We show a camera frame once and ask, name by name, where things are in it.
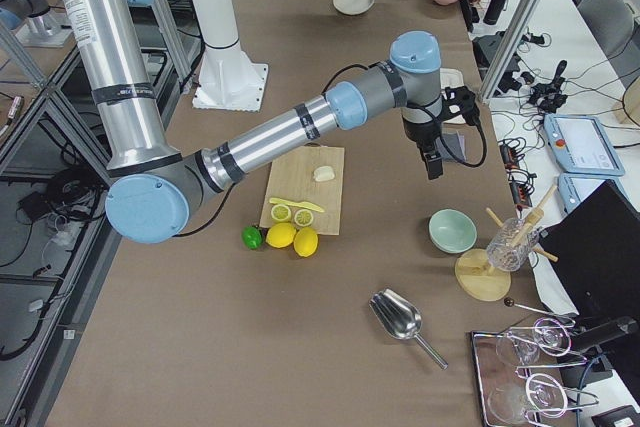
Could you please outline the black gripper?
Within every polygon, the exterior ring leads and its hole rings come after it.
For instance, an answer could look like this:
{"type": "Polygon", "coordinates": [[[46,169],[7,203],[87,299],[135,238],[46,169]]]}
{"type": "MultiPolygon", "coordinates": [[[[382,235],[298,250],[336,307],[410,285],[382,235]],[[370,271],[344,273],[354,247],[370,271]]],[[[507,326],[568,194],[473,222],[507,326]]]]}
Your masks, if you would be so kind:
{"type": "Polygon", "coordinates": [[[402,108],[402,121],[406,136],[418,147],[428,179],[442,176],[442,156],[436,145],[440,136],[437,118],[424,107],[410,105],[402,108]]]}

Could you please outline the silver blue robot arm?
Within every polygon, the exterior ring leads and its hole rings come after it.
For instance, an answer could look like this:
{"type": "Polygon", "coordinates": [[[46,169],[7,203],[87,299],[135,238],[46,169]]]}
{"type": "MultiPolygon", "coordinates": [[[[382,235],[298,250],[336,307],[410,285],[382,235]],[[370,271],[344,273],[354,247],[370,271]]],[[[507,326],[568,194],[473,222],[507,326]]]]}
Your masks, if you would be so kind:
{"type": "Polygon", "coordinates": [[[107,218],[122,236],[146,244],[184,231],[208,200],[247,173],[334,129],[350,130],[393,108],[407,137],[425,150],[443,107],[441,55],[424,31],[400,35],[388,60],[353,81],[221,144],[183,155],[171,146],[141,54],[128,0],[62,0],[106,131],[112,178],[107,218]]]}

